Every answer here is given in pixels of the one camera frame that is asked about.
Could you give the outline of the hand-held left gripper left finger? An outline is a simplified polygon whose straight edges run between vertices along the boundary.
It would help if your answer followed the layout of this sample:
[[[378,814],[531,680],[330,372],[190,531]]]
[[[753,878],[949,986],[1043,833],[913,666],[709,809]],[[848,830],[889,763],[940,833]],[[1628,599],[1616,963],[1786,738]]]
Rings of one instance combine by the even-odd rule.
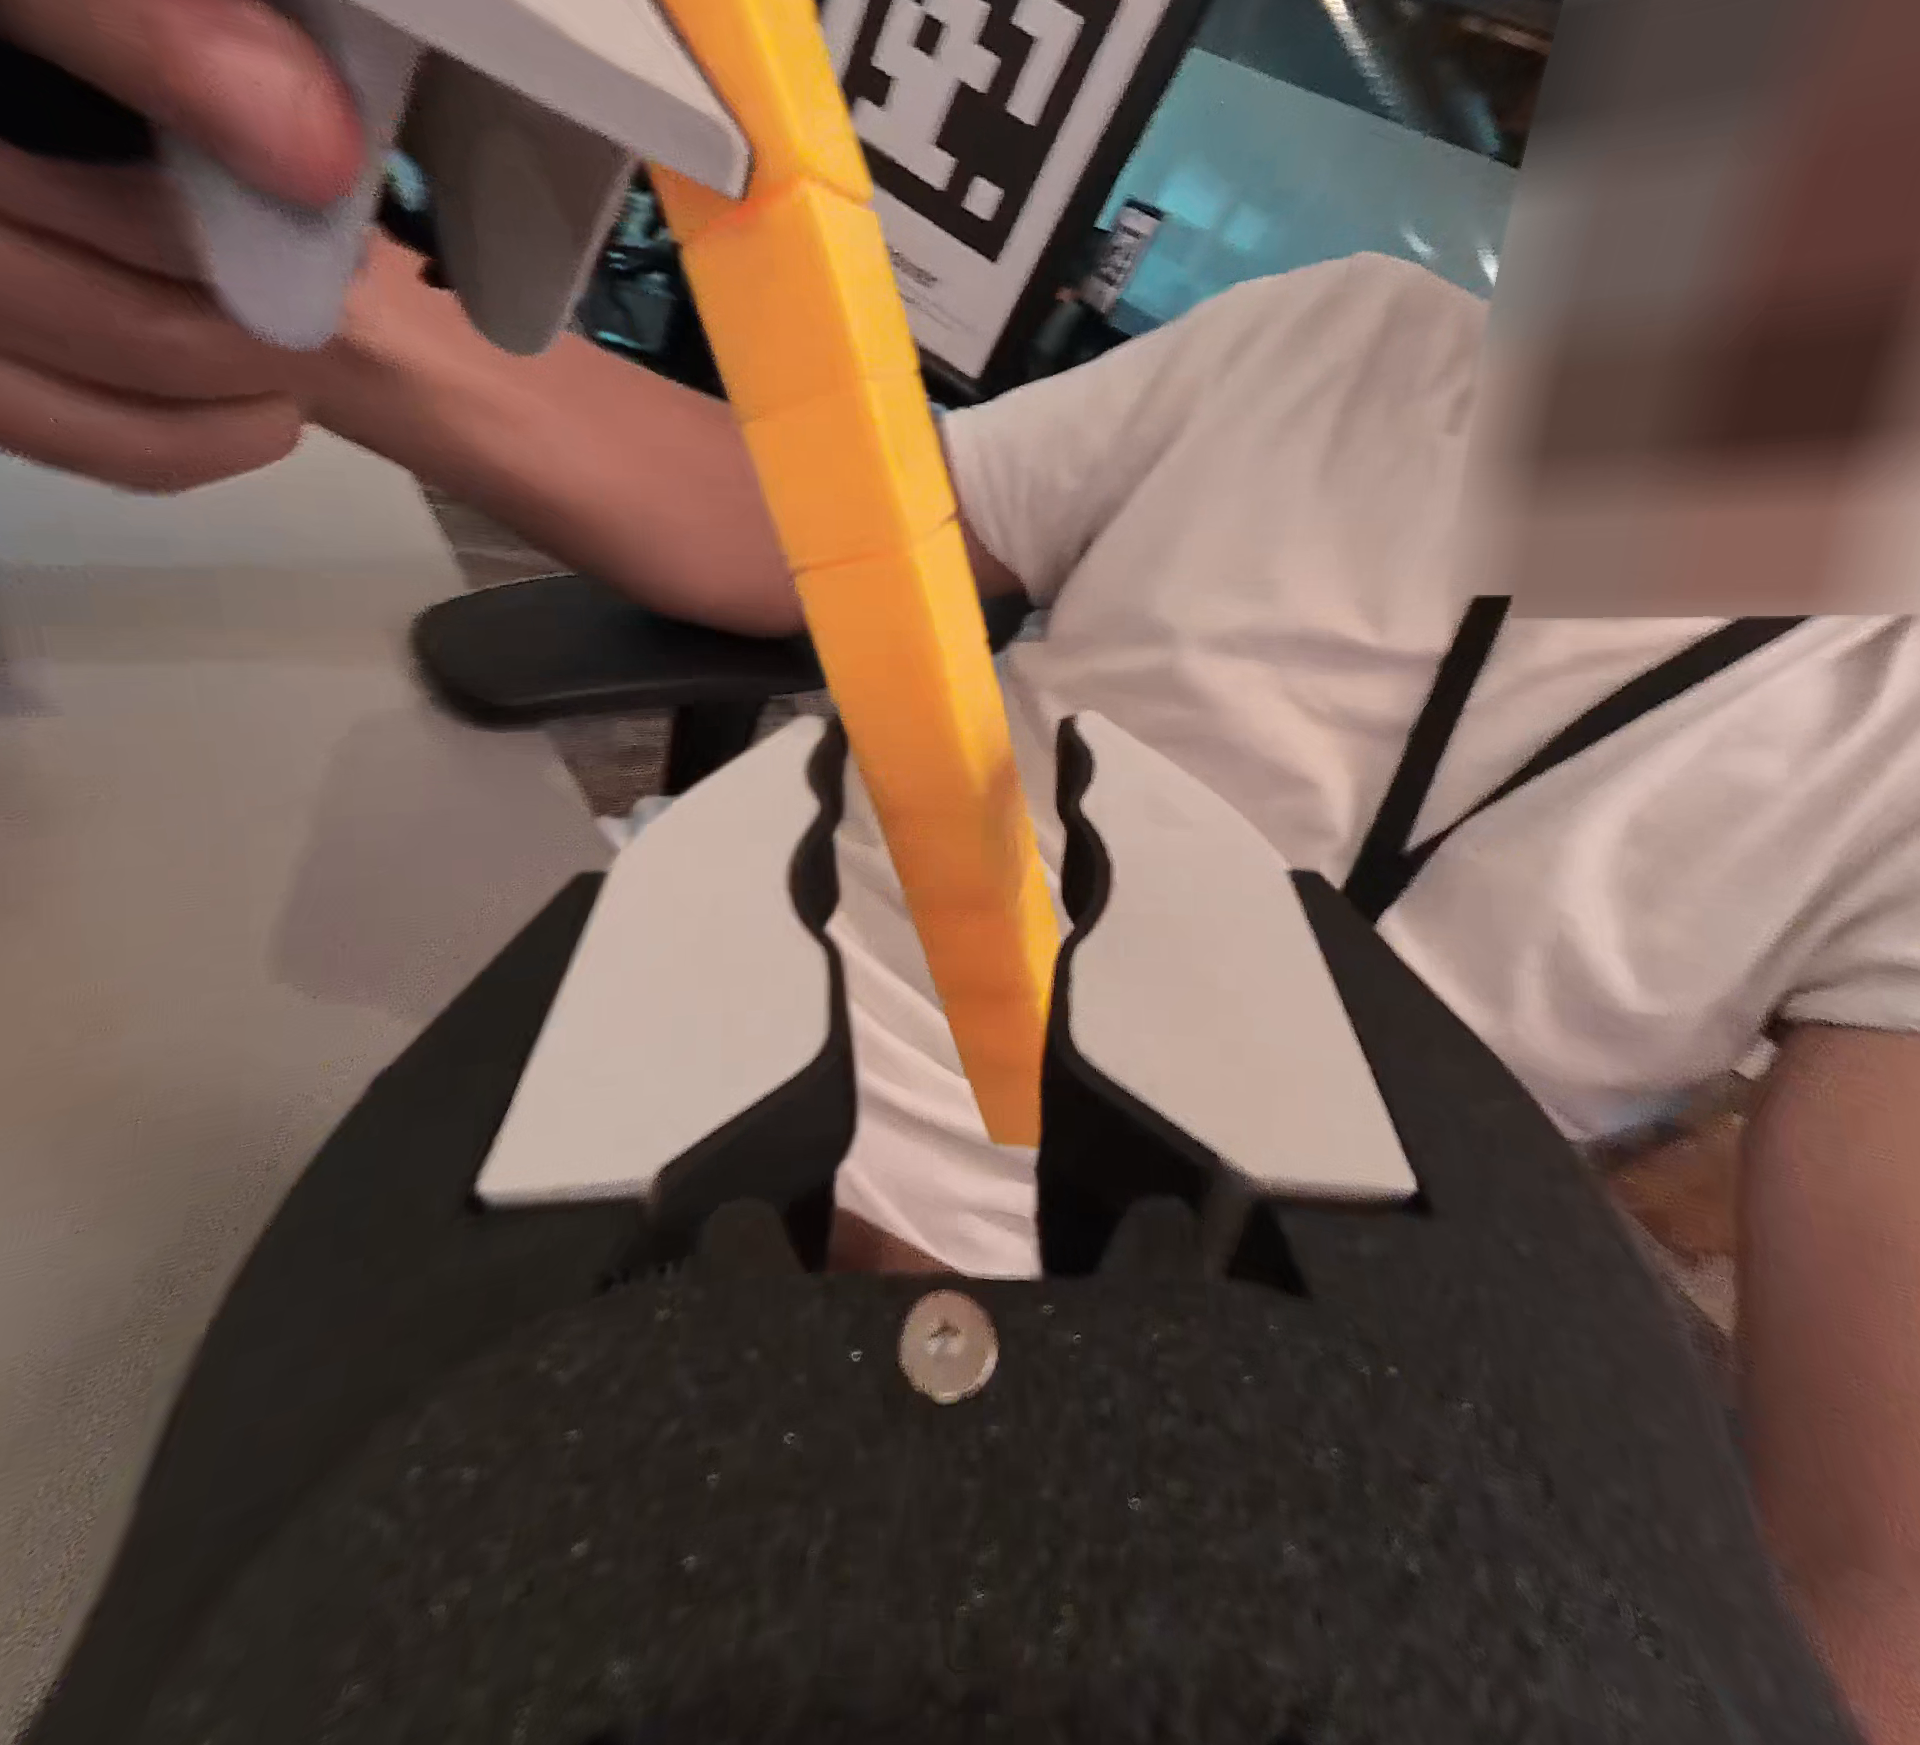
[[[493,1148],[498,1208],[829,1191],[854,1125],[831,919],[846,741],[802,716],[662,800],[604,873]]]

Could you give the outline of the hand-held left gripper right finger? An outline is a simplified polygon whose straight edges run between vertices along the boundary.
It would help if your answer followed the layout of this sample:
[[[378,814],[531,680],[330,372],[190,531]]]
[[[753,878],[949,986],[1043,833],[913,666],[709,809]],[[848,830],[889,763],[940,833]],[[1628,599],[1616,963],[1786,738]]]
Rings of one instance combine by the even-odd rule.
[[[1049,1274],[1172,1202],[1201,1270],[1296,1284],[1283,1205],[1406,1211],[1420,1182],[1286,859],[1111,721],[1056,747],[1070,922],[1049,1003]]]

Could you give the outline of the long orange bar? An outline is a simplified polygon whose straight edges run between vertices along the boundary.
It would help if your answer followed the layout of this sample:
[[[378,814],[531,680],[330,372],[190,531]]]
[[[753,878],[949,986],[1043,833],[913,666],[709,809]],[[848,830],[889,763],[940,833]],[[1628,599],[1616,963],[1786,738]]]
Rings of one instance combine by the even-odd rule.
[[[649,168],[982,1126],[1041,1134],[1057,924],[872,184],[815,0],[660,0],[742,198]]]

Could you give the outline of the person's left forearm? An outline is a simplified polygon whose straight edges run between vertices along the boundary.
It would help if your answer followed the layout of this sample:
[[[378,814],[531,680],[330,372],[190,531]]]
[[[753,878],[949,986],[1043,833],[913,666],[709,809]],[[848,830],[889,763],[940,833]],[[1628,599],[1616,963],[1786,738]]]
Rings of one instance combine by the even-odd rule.
[[[1742,1138],[1762,1536],[1867,1741],[1918,1740],[1918,1042],[1801,1023]]]

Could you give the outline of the person's right forearm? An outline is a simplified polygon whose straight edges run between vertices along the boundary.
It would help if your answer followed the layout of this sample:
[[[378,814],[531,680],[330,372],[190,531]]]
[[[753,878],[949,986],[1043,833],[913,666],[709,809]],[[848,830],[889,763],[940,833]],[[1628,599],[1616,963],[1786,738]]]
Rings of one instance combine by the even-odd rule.
[[[567,335],[514,359],[372,238],[311,421],[645,610],[794,637],[802,605],[731,409]]]

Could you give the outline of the person's right hand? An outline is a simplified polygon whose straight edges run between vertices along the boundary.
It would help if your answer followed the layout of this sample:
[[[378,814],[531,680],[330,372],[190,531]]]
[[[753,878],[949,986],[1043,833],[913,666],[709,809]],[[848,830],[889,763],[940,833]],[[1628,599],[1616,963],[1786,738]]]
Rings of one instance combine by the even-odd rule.
[[[211,154],[258,192],[324,206],[361,169],[353,103],[260,0],[1,0],[4,38]],[[4,150],[4,448],[97,482],[172,491],[282,461],[319,422],[352,436],[357,363],[407,259],[373,239],[342,335],[297,356],[232,325],[196,279],[171,184]]]

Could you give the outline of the black framed marker sign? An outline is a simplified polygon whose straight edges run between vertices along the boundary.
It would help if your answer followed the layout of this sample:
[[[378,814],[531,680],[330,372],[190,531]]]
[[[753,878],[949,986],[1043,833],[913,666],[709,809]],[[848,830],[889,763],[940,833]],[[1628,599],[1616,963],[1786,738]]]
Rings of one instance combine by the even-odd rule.
[[[1020,383],[1213,0],[817,0],[925,377]]]

